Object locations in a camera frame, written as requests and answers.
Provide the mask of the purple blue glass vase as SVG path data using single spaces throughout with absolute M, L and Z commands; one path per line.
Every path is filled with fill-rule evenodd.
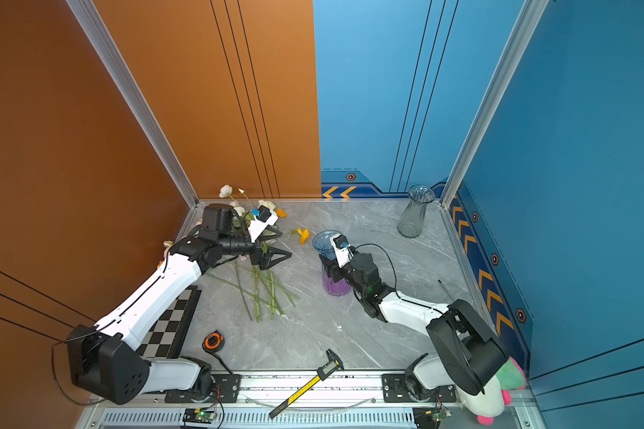
M 312 242 L 313 248 L 318 252 L 322 263 L 322 281 L 324 290 L 332 296 L 343 296 L 352 289 L 343 279 L 338 262 L 336 261 L 335 248 L 332 238 L 340 234 L 336 230 L 326 230 L 318 233 Z

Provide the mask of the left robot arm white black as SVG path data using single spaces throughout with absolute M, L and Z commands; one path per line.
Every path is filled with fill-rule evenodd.
M 225 204 L 205 207 L 201 223 L 169 248 L 131 296 L 92 327 L 71 331 L 64 343 L 72 384 L 116 405 L 156 391 L 209 397 L 215 384 L 210 364 L 192 357 L 145 358 L 139 347 L 169 305 L 207 271 L 238 257 L 260 270 L 290 258 L 270 244 L 282 235 L 275 226 L 279 218 L 265 205 L 244 213 Z

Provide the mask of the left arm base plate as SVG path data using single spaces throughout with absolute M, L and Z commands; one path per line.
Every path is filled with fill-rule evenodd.
M 212 375 L 209 389 L 206 393 L 198 391 L 167 391 L 165 402 L 170 404 L 179 403 L 207 403 L 211 404 L 217 400 L 225 404 L 235 404 L 241 390 L 243 377 L 238 374 L 217 374 Z

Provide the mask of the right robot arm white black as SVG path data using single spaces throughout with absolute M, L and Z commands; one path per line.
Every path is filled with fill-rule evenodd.
M 453 384 L 464 398 L 494 400 L 496 374 L 510 355 L 469 302 L 436 304 L 401 295 L 380 278 L 368 253 L 354 254 L 343 266 L 334 258 L 319 258 L 328 277 L 352 286 L 356 300 L 369 317 L 429 337 L 436 355 L 413 367 L 413 375 L 424 389 Z

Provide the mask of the pink peony spray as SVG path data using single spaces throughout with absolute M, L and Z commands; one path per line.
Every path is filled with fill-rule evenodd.
M 169 250 L 170 250 L 170 248 L 171 248 L 174 244 L 175 244 L 175 243 L 174 243 L 173 241 L 164 241 L 164 242 L 163 242 L 163 247 L 164 247 L 164 251 L 163 251 L 163 258 L 162 258 L 162 259 L 161 259 L 161 261 L 158 263 L 158 265 L 157 265 L 157 267 L 158 267 L 158 268 L 161 268 L 162 264 L 164 264 L 164 262 L 166 262 L 166 259 L 167 259 L 167 256 L 168 256 L 168 253 L 169 253 Z

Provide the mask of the white rose long stem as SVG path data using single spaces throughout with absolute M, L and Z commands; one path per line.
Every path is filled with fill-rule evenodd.
M 260 250 L 261 259 L 259 262 L 259 269 L 261 272 L 263 272 L 262 277 L 268 284 L 267 288 L 270 298 L 271 313 L 278 313 L 279 315 L 282 315 L 283 312 L 277 299 L 277 291 L 275 290 L 277 288 L 277 286 L 275 285 L 275 277 L 274 274 L 270 271 L 272 253 L 270 252 L 269 243 L 266 241 L 261 242 Z

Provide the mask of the small white blossom spray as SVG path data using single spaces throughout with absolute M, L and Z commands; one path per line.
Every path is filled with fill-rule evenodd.
M 236 198 L 236 196 L 234 196 L 234 188 L 229 184 L 225 184 L 220 188 L 218 196 L 220 198 L 228 199 L 229 205 L 236 211 L 238 216 L 245 217 L 247 214 L 250 214 L 253 209 L 255 209 L 255 206 L 247 197 L 244 189 L 238 188 L 237 191 L 246 201 L 247 203 L 246 207 L 241 203 L 241 201 L 238 198 Z

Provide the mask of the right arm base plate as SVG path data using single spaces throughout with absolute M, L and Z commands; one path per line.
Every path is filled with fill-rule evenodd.
M 454 403 L 457 400 L 455 387 L 443 385 L 427 391 L 417 388 L 413 393 L 406 376 L 399 373 L 381 375 L 383 400 L 386 403 L 434 402 L 436 404 Z

